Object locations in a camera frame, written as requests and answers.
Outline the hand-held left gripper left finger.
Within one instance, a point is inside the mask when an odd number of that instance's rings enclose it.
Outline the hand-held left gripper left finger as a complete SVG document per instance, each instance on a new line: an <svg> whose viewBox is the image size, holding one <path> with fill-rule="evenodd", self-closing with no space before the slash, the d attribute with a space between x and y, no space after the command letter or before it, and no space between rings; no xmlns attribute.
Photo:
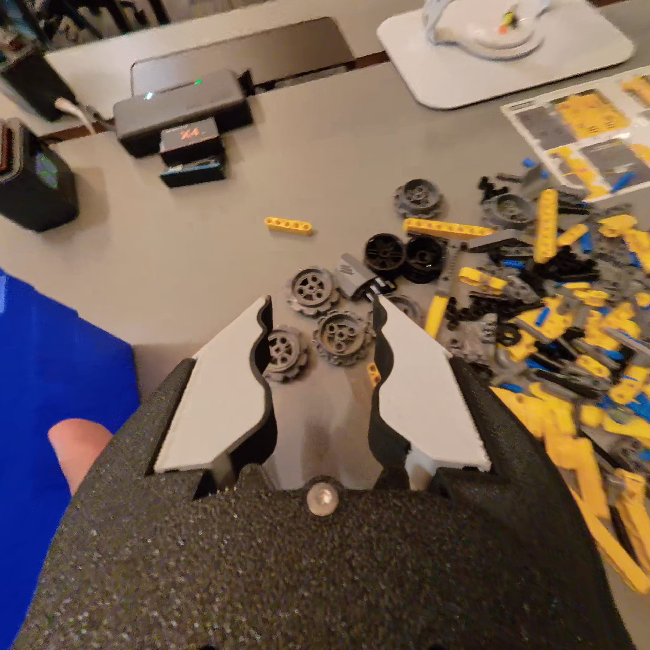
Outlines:
<svg viewBox="0 0 650 650"><path fill-rule="evenodd" d="M222 489L236 483L240 467L270 457L277 424L263 373L272 325L272 298L262 296L193 356L156 474L208 470Z"/></svg>

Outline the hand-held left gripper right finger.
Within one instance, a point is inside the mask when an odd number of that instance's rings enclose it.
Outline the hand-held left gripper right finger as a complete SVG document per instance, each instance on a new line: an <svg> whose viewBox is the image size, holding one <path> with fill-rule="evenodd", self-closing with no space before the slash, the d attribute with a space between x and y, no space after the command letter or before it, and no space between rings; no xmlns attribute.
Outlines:
<svg viewBox="0 0 650 650"><path fill-rule="evenodd" d="M384 468L403 469L426 490L440 469L488 473L492 462L445 348L388 298L374 302L369 447Z"/></svg>

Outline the person's left hand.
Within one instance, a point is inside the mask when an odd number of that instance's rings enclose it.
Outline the person's left hand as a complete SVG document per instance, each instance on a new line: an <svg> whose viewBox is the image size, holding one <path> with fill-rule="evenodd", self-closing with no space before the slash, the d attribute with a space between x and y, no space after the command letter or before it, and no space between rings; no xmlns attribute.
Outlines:
<svg viewBox="0 0 650 650"><path fill-rule="evenodd" d="M73 496L113 438L103 425L81 418L55 424L47 436Z"/></svg>

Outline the grey sprocket wheel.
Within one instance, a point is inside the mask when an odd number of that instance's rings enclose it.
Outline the grey sprocket wheel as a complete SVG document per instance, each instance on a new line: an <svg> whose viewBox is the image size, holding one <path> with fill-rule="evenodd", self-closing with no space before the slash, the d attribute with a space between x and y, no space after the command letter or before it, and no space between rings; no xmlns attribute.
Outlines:
<svg viewBox="0 0 650 650"><path fill-rule="evenodd" d="M266 380L287 383L297 379L307 368L309 345L304 334L292 327L281 324L268 336L270 362L263 376Z"/></svg>
<svg viewBox="0 0 650 650"><path fill-rule="evenodd" d="M423 311L414 299L402 294L392 294L387 296L387 299L402 313L414 321L418 327L424 327L425 317Z"/></svg>
<svg viewBox="0 0 650 650"><path fill-rule="evenodd" d="M444 196L437 184L426 179L412 179L394 191L393 203L401 218L432 220L441 213Z"/></svg>
<svg viewBox="0 0 650 650"><path fill-rule="evenodd" d="M325 315L340 299L341 292L334 275L320 266L301 268L287 282L288 306L306 317Z"/></svg>
<svg viewBox="0 0 650 650"><path fill-rule="evenodd" d="M316 353L330 365L349 367L367 355L375 336L368 318L333 309L317 321L312 344Z"/></svg>

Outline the black wheel rim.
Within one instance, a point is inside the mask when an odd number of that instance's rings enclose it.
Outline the black wheel rim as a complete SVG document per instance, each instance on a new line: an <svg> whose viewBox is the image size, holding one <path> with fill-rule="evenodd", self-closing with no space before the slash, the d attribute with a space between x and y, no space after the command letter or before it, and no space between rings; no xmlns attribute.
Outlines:
<svg viewBox="0 0 650 650"><path fill-rule="evenodd" d="M363 263L377 275L392 279L402 272L406 260L406 245L396 235L377 233L363 248Z"/></svg>
<svg viewBox="0 0 650 650"><path fill-rule="evenodd" d="M402 276L416 284L437 281L447 252L446 240L429 235L414 235L405 246Z"/></svg>

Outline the pile of yellow building pieces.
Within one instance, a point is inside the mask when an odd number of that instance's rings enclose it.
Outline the pile of yellow building pieces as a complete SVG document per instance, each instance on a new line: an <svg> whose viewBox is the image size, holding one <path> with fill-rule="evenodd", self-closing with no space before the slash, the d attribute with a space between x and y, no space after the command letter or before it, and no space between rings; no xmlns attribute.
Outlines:
<svg viewBox="0 0 650 650"><path fill-rule="evenodd" d="M425 319L540 441L597 549L649 595L649 232L630 206L515 175L478 182L481 225L446 240Z"/></svg>

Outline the short yellow beam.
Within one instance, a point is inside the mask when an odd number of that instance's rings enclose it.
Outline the short yellow beam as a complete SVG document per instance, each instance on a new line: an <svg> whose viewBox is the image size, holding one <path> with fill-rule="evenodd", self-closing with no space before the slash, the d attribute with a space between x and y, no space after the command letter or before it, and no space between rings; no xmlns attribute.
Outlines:
<svg viewBox="0 0 650 650"><path fill-rule="evenodd" d="M304 237L311 237L314 234L313 226L308 222L279 217L267 217L264 219L264 224L272 232Z"/></svg>

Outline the small black box blue edge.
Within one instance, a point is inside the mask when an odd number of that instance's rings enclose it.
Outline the small black box blue edge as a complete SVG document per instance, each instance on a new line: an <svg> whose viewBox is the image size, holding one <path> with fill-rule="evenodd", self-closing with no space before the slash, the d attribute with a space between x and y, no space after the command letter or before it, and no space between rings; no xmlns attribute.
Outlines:
<svg viewBox="0 0 650 650"><path fill-rule="evenodd" d="M221 158L208 157L168 167L160 179L170 189L222 181L226 179L225 166Z"/></svg>

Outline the small black box orange print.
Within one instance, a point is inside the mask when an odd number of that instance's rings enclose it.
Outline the small black box orange print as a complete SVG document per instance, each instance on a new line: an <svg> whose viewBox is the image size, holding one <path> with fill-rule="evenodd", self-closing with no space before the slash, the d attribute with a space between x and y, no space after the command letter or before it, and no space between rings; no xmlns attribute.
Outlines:
<svg viewBox="0 0 650 650"><path fill-rule="evenodd" d="M202 120L161 131L159 153L167 167L186 165L207 158L223 158L223 145L216 120Z"/></svg>

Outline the black charger box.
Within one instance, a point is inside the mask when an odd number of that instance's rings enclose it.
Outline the black charger box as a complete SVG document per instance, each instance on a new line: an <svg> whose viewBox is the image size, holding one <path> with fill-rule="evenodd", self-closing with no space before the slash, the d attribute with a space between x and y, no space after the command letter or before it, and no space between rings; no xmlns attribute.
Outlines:
<svg viewBox="0 0 650 650"><path fill-rule="evenodd" d="M75 174L16 118L1 120L1 215L36 233L79 215Z"/></svg>

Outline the black power bank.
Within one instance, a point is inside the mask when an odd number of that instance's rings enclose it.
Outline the black power bank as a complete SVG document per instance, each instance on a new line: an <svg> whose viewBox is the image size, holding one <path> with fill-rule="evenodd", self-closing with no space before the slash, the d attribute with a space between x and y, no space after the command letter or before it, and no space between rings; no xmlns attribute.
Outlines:
<svg viewBox="0 0 650 650"><path fill-rule="evenodd" d="M218 132L227 133L253 122L248 96L226 69L117 102L113 115L118 142L134 158L158 153L160 135L169 128L214 118Z"/></svg>

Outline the building instruction sheet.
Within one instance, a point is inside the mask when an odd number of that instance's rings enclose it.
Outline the building instruction sheet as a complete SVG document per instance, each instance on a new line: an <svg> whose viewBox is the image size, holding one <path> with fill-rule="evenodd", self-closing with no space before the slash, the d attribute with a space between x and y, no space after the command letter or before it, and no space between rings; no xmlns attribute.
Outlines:
<svg viewBox="0 0 650 650"><path fill-rule="evenodd" d="M548 172L587 201L649 188L649 66L501 111Z"/></svg>

